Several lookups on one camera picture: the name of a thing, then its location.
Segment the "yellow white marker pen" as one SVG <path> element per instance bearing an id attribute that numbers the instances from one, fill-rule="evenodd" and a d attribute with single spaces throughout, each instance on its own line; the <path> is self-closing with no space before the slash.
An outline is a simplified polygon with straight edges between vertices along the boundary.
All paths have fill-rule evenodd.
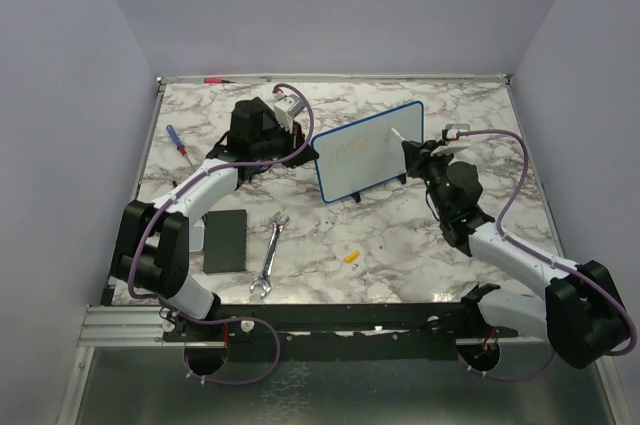
<path id="1" fill-rule="evenodd" d="M 400 141 L 405 141 L 405 138 L 399 133 L 398 130 L 396 130 L 394 127 L 390 127 L 390 130 L 393 132 L 393 134 L 400 140 Z"/>

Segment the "blue framed whiteboard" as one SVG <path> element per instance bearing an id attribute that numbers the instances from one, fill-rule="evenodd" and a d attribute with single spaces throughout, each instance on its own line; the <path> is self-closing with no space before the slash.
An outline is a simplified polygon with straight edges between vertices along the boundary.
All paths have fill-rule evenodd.
<path id="1" fill-rule="evenodd" d="M 311 141 L 322 200 L 332 203 L 406 172 L 401 141 L 424 141 L 424 104 L 412 101 L 332 130 Z"/>

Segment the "yellow marker cap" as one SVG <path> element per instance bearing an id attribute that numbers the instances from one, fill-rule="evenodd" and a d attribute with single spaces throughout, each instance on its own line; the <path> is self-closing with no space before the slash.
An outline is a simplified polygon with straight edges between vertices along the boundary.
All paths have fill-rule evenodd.
<path id="1" fill-rule="evenodd" d="M 354 251 L 351 254 L 349 254 L 348 256 L 345 257 L 345 262 L 346 263 L 353 263 L 355 260 L 357 260 L 360 256 L 360 252 L 359 251 Z"/>

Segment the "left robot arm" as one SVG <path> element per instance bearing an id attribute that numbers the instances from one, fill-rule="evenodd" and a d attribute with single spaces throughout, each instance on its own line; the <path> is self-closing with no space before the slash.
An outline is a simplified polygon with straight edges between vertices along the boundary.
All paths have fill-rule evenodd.
<path id="1" fill-rule="evenodd" d="M 220 330 L 220 297 L 189 272 L 189 239 L 196 222 L 260 170 L 281 164 L 295 168 L 318 159 L 309 133 L 294 122 L 279 123 L 260 98 L 242 100 L 231 113 L 225 141 L 172 191 L 152 202 L 133 200 L 124 208 L 111 277 L 133 297 L 156 297 L 186 315 L 186 327 L 206 340 Z"/>

